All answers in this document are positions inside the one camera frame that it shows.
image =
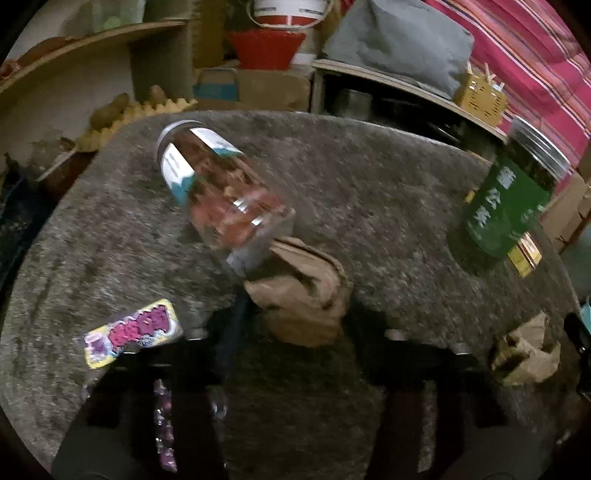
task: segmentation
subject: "gray carpet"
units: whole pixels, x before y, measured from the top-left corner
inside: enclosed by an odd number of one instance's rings
[[[0,404],[48,466],[80,405],[82,336],[116,312],[166,297],[185,325],[227,306],[225,274],[174,204],[152,150],[161,128],[195,118],[288,192],[297,233],[338,258],[356,298],[391,327],[479,360],[540,310],[563,342],[543,385],[500,388],[511,420],[551,445],[568,424],[577,356],[561,332],[576,308],[548,239],[519,278],[508,260],[472,273],[448,246],[466,192],[486,167],[469,154],[388,128],[305,114],[203,112],[124,128],[59,204],[15,283],[0,339]],[[224,448],[234,478],[361,478],[381,409],[351,342],[295,351],[262,329],[228,386]]]

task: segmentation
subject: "crumpled paper bag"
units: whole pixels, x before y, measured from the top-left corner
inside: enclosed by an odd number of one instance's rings
[[[542,350],[547,326],[548,316],[540,312],[498,343],[491,368],[501,383],[541,383],[554,375],[560,364],[560,343]]]
[[[269,276],[246,281],[253,301],[264,309],[269,330],[279,340],[306,347],[333,343],[349,307],[352,283],[338,260],[297,238],[271,245]]]

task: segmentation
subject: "gray cushion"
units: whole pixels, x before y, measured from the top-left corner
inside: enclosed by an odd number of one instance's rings
[[[323,50],[451,99],[473,43],[468,30],[421,0],[357,0]]]

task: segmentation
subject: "striped blanket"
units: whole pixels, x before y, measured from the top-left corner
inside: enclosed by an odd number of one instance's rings
[[[505,82],[500,129],[519,115],[577,166],[590,138],[591,67],[555,10],[545,0],[423,1],[468,29],[470,61]]]

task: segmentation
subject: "shelf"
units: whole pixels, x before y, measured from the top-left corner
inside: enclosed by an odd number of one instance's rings
[[[68,68],[74,61],[88,58],[89,55],[106,48],[127,44],[186,25],[187,22],[184,20],[164,20],[126,25],[81,38],[59,48],[0,83],[0,111],[10,103],[16,102],[24,92],[39,85],[44,79],[59,74]]]
[[[403,82],[402,80],[398,80],[393,78],[389,75],[384,73],[375,72],[373,70],[364,69],[362,67],[357,67],[355,65],[349,65],[347,63],[342,63],[339,61],[334,60],[315,60],[312,62],[312,66],[317,70],[322,70],[324,72],[334,72],[334,73],[344,73],[346,75],[352,75],[355,77],[360,77],[366,80],[372,80],[374,82],[381,83],[383,85],[387,85],[389,87],[396,88],[398,90],[402,90],[404,92],[412,93],[417,95],[425,100],[429,100],[436,105],[442,106],[447,110],[450,110],[462,117],[466,120],[470,121],[473,124],[478,125],[482,129],[486,130],[490,134],[497,137],[499,140],[505,139],[505,133],[503,133],[498,128],[495,128],[486,122],[480,120],[477,116],[472,115],[471,113],[466,112],[462,108],[458,107],[455,103],[450,102],[449,100],[445,100],[440,96],[437,96],[431,92],[423,90],[422,88],[416,87],[411,85],[410,83]]]

